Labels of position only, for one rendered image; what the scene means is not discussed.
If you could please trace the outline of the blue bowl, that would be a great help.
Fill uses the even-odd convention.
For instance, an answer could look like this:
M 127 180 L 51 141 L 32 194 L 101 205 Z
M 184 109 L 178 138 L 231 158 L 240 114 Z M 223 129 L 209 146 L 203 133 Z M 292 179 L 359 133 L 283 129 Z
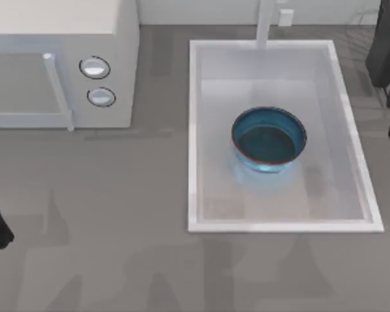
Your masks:
M 234 155 L 247 168 L 278 173 L 305 150 L 307 131 L 291 112 L 279 107 L 253 107 L 231 125 Z

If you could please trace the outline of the tall white tap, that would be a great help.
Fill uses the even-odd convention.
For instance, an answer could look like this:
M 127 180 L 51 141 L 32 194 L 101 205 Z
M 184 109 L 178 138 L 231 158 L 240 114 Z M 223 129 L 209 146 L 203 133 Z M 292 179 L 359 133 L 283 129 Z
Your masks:
M 268 39 L 268 32 L 272 22 L 272 15 L 276 5 L 282 5 L 289 0 L 259 0 L 258 18 L 256 28 L 256 46 L 264 49 Z

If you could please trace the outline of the white wall socket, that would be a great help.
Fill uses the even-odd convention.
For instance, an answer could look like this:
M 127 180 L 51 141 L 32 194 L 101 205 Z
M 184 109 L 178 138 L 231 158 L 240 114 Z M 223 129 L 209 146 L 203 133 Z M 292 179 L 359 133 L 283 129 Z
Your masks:
M 279 27 L 290 27 L 293 24 L 294 10 L 293 9 L 281 9 L 279 12 Z

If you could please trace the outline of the pale microwave oven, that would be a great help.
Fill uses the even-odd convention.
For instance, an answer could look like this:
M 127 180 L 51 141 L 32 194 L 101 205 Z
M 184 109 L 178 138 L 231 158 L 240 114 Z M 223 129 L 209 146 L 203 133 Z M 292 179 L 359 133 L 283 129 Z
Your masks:
M 136 0 L 0 0 L 0 129 L 67 129 L 44 53 L 56 57 L 75 129 L 129 127 L 139 38 Z M 106 78 L 81 73 L 92 56 L 109 63 Z M 87 100 L 101 87 L 115 93 L 112 106 Z

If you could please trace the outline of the white sink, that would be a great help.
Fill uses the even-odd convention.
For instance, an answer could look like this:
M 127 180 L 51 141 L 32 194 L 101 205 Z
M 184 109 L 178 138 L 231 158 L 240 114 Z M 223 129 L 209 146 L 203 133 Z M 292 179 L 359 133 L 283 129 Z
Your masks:
M 188 230 L 381 233 L 380 210 L 331 40 L 193 40 L 189 48 Z M 278 173 L 236 154 L 245 110 L 279 107 L 307 144 Z

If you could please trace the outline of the small microwave knob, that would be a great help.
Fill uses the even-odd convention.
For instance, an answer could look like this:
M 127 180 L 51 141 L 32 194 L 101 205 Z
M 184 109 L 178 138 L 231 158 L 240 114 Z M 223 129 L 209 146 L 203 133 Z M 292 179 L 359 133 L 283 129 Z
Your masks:
M 116 101 L 115 93 L 108 88 L 96 88 L 87 92 L 87 100 L 96 107 L 110 107 Z

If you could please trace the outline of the large microwave knob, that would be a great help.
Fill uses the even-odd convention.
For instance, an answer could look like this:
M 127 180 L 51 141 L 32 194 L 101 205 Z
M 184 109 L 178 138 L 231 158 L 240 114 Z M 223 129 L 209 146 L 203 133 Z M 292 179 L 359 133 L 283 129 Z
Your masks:
M 97 56 L 81 60 L 79 62 L 79 69 L 85 77 L 93 80 L 104 79 L 111 72 L 109 63 Z

